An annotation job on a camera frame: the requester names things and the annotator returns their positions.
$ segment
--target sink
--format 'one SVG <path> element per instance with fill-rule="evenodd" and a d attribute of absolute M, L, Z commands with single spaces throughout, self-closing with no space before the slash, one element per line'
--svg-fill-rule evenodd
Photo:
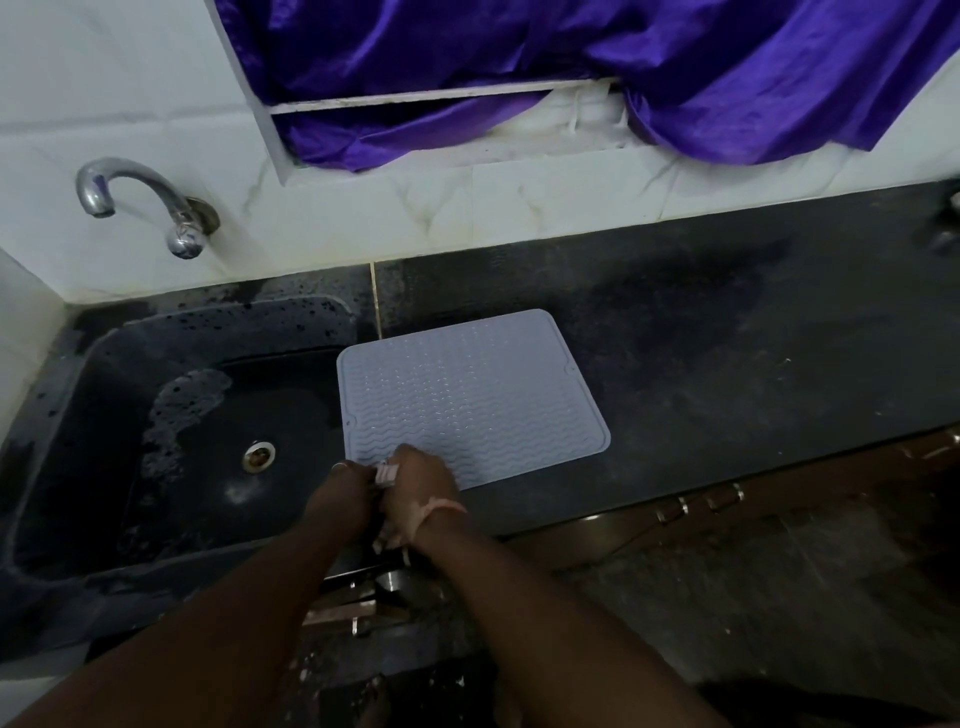
<path fill-rule="evenodd" d="M 342 303 L 304 296 L 82 343 L 72 394 L 45 412 L 59 424 L 14 527 L 16 567 L 70 579 L 281 532 L 344 456 L 336 357 L 355 341 Z"/>

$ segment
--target wavy pattern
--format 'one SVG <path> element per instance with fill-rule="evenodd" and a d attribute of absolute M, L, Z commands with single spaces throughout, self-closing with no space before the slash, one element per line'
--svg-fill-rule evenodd
<path fill-rule="evenodd" d="M 347 457 L 410 443 L 461 490 L 601 452 L 610 431 L 546 311 L 349 347 L 337 361 Z"/>

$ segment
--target black countertop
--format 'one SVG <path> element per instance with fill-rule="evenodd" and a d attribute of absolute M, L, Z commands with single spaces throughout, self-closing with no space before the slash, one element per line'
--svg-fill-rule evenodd
<path fill-rule="evenodd" d="M 558 240 L 379 263 L 384 335 L 525 308 L 553 314 L 612 434 L 599 455 L 465 492 L 507 535 L 960 420 L 960 259 L 925 248 L 948 187 L 924 184 Z M 126 321 L 304 294 L 375 336 L 368 266 L 78 312 L 31 398 L 69 396 L 84 351 Z M 60 582 L 8 538 L 56 428 L 28 400 L 0 455 L 0 659 L 149 623 L 250 545 Z M 358 565 L 352 551 L 335 572 Z"/>

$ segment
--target person's right hand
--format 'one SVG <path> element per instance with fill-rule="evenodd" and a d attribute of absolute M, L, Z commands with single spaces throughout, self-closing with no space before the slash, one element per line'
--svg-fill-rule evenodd
<path fill-rule="evenodd" d="M 431 498 L 460 502 L 457 483 L 442 459 L 410 445 L 397 448 L 390 458 L 390 463 L 399 465 L 399 468 L 396 471 L 394 487 L 388 488 L 384 493 L 383 511 L 403 534 L 407 543 L 416 546 L 422 507 Z M 441 513 L 444 514 L 441 516 L 442 520 L 446 520 L 448 513 L 463 517 L 461 513 L 443 508 L 434 511 L 427 517 L 427 521 L 433 521 L 435 516 Z"/>

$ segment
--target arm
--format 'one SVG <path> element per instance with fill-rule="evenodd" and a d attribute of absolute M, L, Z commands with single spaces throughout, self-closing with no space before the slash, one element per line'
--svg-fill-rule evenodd
<path fill-rule="evenodd" d="M 401 447 L 385 507 L 401 527 L 430 497 L 455 499 L 439 458 Z M 726 722 L 619 619 L 438 509 L 407 536 L 453 583 L 535 725 L 707 728 Z"/>
<path fill-rule="evenodd" d="M 370 517 L 371 477 L 353 463 L 335 466 L 302 521 L 10 726 L 256 724 L 327 570 Z"/>

